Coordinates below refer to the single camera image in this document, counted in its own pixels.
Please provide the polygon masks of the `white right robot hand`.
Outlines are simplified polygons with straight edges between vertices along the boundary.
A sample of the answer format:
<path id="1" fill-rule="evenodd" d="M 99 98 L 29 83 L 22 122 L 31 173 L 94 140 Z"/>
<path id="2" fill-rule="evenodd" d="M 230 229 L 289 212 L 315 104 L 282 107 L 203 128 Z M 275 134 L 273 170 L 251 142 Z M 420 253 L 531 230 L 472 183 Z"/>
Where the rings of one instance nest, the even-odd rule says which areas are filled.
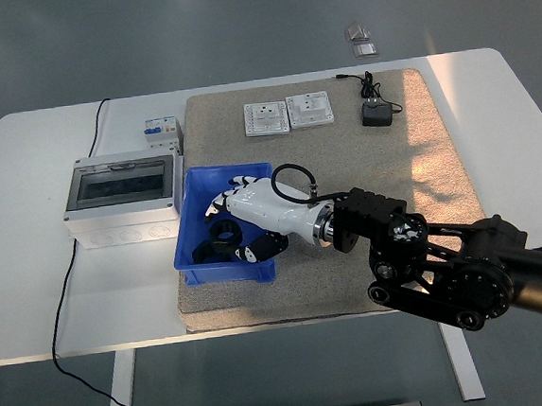
<path id="1" fill-rule="evenodd" d="M 270 178 L 237 175 L 229 183 L 234 187 L 210 203 L 204 221 L 226 212 L 265 230 L 264 236 L 235 250 L 239 259 L 250 263 L 270 259 L 288 247 L 289 234 L 299 235 L 315 246 L 329 245 L 323 236 L 324 221 L 332 210 L 328 200 L 310 205 L 307 193 L 282 183 L 274 184 Z"/>

